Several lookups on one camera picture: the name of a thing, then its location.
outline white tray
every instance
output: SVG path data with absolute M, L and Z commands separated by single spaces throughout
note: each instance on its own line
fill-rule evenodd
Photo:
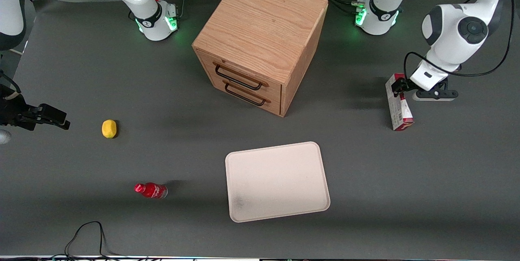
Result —
M 315 142 L 226 156 L 229 216 L 234 222 L 325 211 L 329 189 Z

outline green led light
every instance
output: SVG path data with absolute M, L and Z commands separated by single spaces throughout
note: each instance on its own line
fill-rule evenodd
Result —
M 143 29 L 141 28 L 141 25 L 139 24 L 137 19 L 135 19 L 135 22 L 137 23 L 137 26 L 139 26 L 139 32 L 143 33 Z
M 363 9 L 360 13 L 358 13 L 356 17 L 356 24 L 358 26 L 362 25 L 364 22 L 364 17 L 366 17 L 366 9 Z
M 399 10 L 397 10 L 397 13 L 395 13 L 395 17 L 394 17 L 394 21 L 392 21 L 392 26 L 395 24 L 395 22 L 397 21 L 397 16 L 399 15 Z
M 164 17 L 164 20 L 172 32 L 177 29 L 177 19 L 175 17 Z

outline gray table surface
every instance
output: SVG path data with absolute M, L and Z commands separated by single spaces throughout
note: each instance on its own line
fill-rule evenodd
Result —
M 0 254 L 61 253 L 80 224 L 99 220 L 125 255 L 520 259 L 518 40 L 496 73 L 450 78 L 457 100 L 410 101 L 414 126 L 390 128 L 384 83 L 408 51 L 427 52 L 424 15 L 462 1 L 405 0 L 382 37 L 331 6 L 286 118 L 206 77 L 191 43 L 219 0 L 188 0 L 180 31 L 156 43 L 122 2 L 40 4 L 15 80 L 28 103 L 62 109 L 72 124 L 6 127 Z M 464 71 L 500 60 L 503 18 Z M 119 120 L 117 139 L 102 137 L 106 119 Z M 330 209 L 234 223 L 226 154 L 303 141 L 321 147 Z M 168 197 L 136 194 L 145 181 L 168 183 Z M 71 253 L 96 255 L 97 242 L 86 227 Z

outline cardboard box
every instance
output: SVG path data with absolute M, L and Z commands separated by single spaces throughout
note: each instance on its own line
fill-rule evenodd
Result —
M 398 78 L 405 78 L 403 73 L 394 73 L 394 75 L 386 82 L 386 95 L 388 96 L 388 106 L 390 107 L 390 117 L 392 118 L 392 127 L 395 131 L 403 131 L 414 123 L 414 117 L 408 107 L 405 94 L 400 93 L 394 97 L 392 92 L 392 84 Z

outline metal handle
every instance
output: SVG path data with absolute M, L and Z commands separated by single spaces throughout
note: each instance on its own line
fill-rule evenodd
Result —
M 241 85 L 241 86 L 243 86 L 243 87 L 247 87 L 248 89 L 251 89 L 251 90 L 253 90 L 253 91 L 258 91 L 258 90 L 260 89 L 260 87 L 262 87 L 262 83 L 261 83 L 261 82 L 258 83 L 258 86 L 257 86 L 257 87 L 254 87 L 254 86 L 251 86 L 251 85 L 249 85 L 249 84 L 243 83 L 243 82 L 241 82 L 240 80 L 236 80 L 236 79 L 232 78 L 231 76 L 227 76 L 226 74 L 220 73 L 220 72 L 219 72 L 219 69 L 221 68 L 221 66 L 218 65 L 218 64 L 216 64 L 216 63 L 215 63 L 215 65 L 217 65 L 217 67 L 215 67 L 215 72 L 216 72 L 219 76 L 221 76 L 221 77 L 223 77 L 223 78 L 226 78 L 226 79 L 228 79 L 228 80 L 230 80 L 230 81 L 232 81 L 232 82 L 234 82 L 234 83 L 236 83 L 236 84 L 239 84 L 239 85 Z
M 265 102 L 266 102 L 266 99 L 263 99 L 262 102 L 257 103 L 257 102 L 255 102 L 255 101 L 253 101 L 253 100 L 250 100 L 250 99 L 248 99 L 248 98 L 246 98 L 246 97 L 244 97 L 244 96 L 239 95 L 238 93 L 236 93 L 236 92 L 234 92 L 234 91 L 230 91 L 230 90 L 228 89 L 228 87 L 229 87 L 229 83 L 226 83 L 226 86 L 224 87 L 224 89 L 226 90 L 227 93 L 230 93 L 231 95 L 234 95 L 235 97 L 237 97 L 237 98 L 239 98 L 239 99 L 245 100 L 245 101 L 248 102 L 248 103 L 254 104 L 255 106 L 261 107 L 261 106 L 263 106 L 263 105 L 265 104 Z

